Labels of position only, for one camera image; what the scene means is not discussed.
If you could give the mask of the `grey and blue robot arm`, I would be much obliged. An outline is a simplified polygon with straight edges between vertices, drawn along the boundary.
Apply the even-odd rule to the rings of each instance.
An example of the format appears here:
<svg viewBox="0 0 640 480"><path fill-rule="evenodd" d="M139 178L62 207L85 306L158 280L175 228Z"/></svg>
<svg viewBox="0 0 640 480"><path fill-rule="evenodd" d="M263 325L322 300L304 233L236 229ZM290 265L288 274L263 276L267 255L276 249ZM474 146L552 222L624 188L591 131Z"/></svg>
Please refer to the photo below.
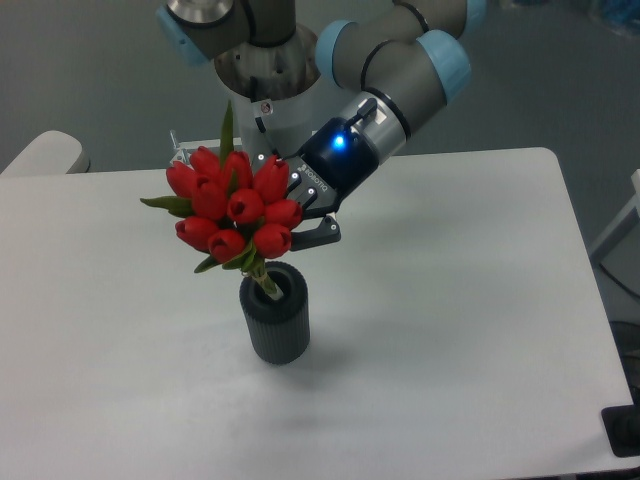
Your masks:
<svg viewBox="0 0 640 480"><path fill-rule="evenodd" d="M291 1L166 1L156 16L187 63L215 68L254 164L287 161L291 197L319 220L294 235L302 250L337 242L342 201L468 84L459 39L485 12L482 1L397 1L320 34Z"/></svg>

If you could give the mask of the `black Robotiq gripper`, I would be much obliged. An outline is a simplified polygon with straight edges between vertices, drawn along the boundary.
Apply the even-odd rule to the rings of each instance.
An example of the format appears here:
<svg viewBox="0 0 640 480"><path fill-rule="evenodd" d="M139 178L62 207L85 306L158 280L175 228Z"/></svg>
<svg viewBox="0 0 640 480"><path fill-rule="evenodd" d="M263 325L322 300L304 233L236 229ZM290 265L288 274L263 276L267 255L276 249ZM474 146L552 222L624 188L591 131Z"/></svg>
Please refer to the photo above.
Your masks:
<svg viewBox="0 0 640 480"><path fill-rule="evenodd" d="M295 155L281 157L259 153L255 167L271 158L287 164L300 176L289 186L289 197L302 204L303 218L318 218L336 212L341 202L376 170L376 152L359 131L346 128L347 120L333 118L307 140ZM291 251L301 251L341 240L334 214L326 215L313 229L291 233Z"/></svg>

